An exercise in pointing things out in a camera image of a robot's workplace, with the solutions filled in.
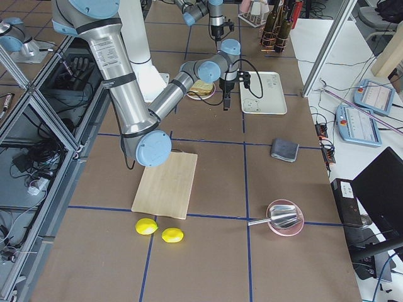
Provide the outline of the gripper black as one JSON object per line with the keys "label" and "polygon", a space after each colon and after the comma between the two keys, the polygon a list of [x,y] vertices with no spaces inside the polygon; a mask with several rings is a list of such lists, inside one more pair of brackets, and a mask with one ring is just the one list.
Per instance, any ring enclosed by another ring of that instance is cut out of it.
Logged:
{"label": "gripper black", "polygon": [[230,93],[233,90],[235,86],[235,81],[234,80],[228,80],[228,79],[219,79],[219,87],[221,88],[223,92],[223,110],[227,111],[227,109],[230,108]]}
{"label": "gripper black", "polygon": [[224,26],[223,25],[211,25],[210,33],[213,40],[221,40],[224,35]]}

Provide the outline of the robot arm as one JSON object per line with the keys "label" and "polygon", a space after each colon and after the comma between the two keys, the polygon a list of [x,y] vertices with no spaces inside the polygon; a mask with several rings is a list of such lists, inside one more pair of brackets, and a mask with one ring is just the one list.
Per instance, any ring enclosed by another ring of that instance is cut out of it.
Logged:
{"label": "robot arm", "polygon": [[124,156],[155,167],[171,153],[171,139],[160,122],[201,80],[235,78],[241,45],[225,39],[209,59],[184,63],[164,82],[152,64],[139,1],[53,1],[54,30],[85,40],[109,90]]}
{"label": "robot arm", "polygon": [[174,4],[181,10],[183,19],[188,26],[193,26],[198,20],[208,16],[210,34],[216,42],[221,42],[224,35],[223,3],[221,0],[198,1],[195,4],[189,1],[174,0]]}

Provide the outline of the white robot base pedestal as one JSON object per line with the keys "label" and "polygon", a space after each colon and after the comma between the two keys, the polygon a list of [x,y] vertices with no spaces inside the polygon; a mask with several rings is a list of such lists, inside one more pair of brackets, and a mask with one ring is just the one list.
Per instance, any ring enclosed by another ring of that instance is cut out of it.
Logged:
{"label": "white robot base pedestal", "polygon": [[167,86],[169,74],[160,73],[152,63],[140,1],[121,0],[118,13],[128,59],[144,101],[151,103]]}

